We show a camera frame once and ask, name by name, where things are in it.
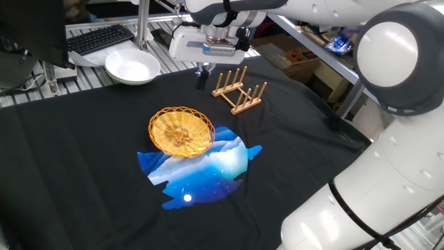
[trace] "white cable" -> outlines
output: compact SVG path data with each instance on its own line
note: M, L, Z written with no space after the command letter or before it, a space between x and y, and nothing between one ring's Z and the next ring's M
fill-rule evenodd
M34 81L33 81L33 84L31 84L31 86L29 86L27 89L24 89L24 90L21 90L21 91L28 91L28 90L30 90L33 86L34 86L34 84L35 84L35 82L38 80L38 79L40 79L40 77L42 77L44 74L42 73L39 77L37 77Z

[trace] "monitor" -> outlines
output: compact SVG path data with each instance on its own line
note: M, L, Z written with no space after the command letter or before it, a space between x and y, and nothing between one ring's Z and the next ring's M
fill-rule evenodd
M68 61L63 0L0 0L0 35L63 68Z

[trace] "wooden plate holder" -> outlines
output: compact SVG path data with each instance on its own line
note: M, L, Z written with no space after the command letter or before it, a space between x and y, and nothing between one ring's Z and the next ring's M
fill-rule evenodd
M233 109L231 110L231 113L233 115L237 115L240 112L245 111L245 110L261 103L262 102L261 97L262 97L262 94L264 93L264 90L266 87L266 83L264 83L259 95L256 97L257 91L259 89L259 86L256 85L255 91L253 92L253 96L250 97L250 93L251 93L250 88L248 89L247 93L245 93L245 91L242 90L242 87L244 86L243 81L244 81L245 73L247 72L247 66L245 66L244 71L242 72L241 80L236 83L237 77L239 75L239 70L240 69L237 69L236 74L234 75L233 82L230 85L228 85L228 82L230 81L230 77L231 77L232 72L231 72L231 70L228 72L228 77L227 77L227 80L225 81L225 85L223 87L220 87L221 81L223 78L223 74L221 73L221 75L219 76L219 81L217 83L216 89L212 93L214 97L222 96L228 102L228 104L230 104L233 107ZM236 105L231 100L229 100L229 98L227 98L225 96L226 93L229 93L234 90L238 90L241 92L241 95L239 96L239 99L237 100ZM244 102L241 104L242 98L244 96L245 96Z

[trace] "wooden peg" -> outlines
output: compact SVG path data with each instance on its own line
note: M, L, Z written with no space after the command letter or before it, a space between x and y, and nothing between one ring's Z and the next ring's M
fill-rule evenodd
M244 67L244 71L242 72L241 80L239 81L240 83L244 82L244 77L245 77L246 72L247 72L247 66Z
M237 108L239 107L239 104L241 104L243 96L244 96L244 94L242 94L242 93L241 93L241 95L239 95L239 99L237 100L236 107L234 108L235 110L237 110Z
M252 97L251 97L250 104L253 104L253 100L255 99L255 96L256 96L256 94L257 94L257 90L258 90L258 89L259 89L259 86L256 85L255 91L253 92L253 95L252 95Z
M219 81L217 82L217 86L216 86L216 91L219 89L219 87L221 86L221 81L223 78L223 74L221 73L221 75L219 76Z
M245 104L246 104L247 101L248 101L248 97L250 96L250 92L251 92L251 89L248 89L248 91L247 91L247 95L245 96L244 104L242 104L242 108L245 107Z
M234 86L234 84L236 83L237 77L239 76L239 68L237 68L236 70L236 74L234 75L234 79L233 79L233 83L231 83L231 86Z
M225 85L223 86L223 90L225 90L227 88L228 81L230 80L230 77L231 77L231 70L228 72L227 80L225 81Z
M262 86L261 92L259 93L259 96L257 97L258 99L261 99L262 94L264 93L265 87L266 87L266 83L264 83L264 85Z

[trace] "metal pole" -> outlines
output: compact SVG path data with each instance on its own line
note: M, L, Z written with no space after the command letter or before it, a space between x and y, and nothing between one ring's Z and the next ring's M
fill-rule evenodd
M137 46L143 51L148 51L148 14L150 10L150 0L140 0L139 21L137 23Z
M55 73L56 69L54 68L54 65L52 65L51 63L43 62L43 70L46 78L46 84L48 85L51 94L53 96L62 95L61 91L58 88L57 76Z
M338 112L336 112L336 114L344 119L353 108L353 106L356 104L365 89L366 87L364 87L364 84L361 82L361 80L358 79L355 86L352 88L352 91L350 91L347 98L345 98L342 106L338 109Z

